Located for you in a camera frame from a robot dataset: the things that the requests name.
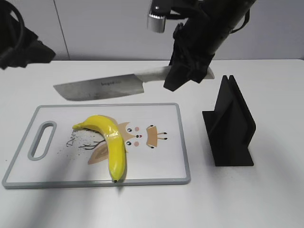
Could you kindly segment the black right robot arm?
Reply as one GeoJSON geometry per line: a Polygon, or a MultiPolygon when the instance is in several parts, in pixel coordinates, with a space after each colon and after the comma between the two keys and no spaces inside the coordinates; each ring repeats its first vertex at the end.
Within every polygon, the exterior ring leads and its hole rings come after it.
{"type": "Polygon", "coordinates": [[[163,33],[167,20],[185,19],[173,32],[173,52],[164,88],[175,91],[188,81],[200,83],[225,39],[238,32],[237,24],[250,19],[253,0],[153,0],[147,27],[163,33]]]}

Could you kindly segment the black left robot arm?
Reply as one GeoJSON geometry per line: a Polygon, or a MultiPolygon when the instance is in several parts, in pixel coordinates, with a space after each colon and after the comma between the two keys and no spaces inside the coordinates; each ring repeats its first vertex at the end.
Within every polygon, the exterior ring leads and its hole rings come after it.
{"type": "Polygon", "coordinates": [[[28,64],[50,63],[55,52],[25,26],[19,10],[7,0],[0,2],[0,68],[26,68],[28,64]]]}

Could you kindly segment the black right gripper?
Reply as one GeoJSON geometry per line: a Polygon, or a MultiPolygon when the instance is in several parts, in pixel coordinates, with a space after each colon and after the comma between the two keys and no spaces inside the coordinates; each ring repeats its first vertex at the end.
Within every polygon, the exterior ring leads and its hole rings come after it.
{"type": "Polygon", "coordinates": [[[186,43],[183,35],[186,26],[179,23],[173,32],[173,53],[169,62],[171,67],[163,87],[175,91],[188,81],[202,82],[207,76],[214,55],[196,54],[186,43]]]}

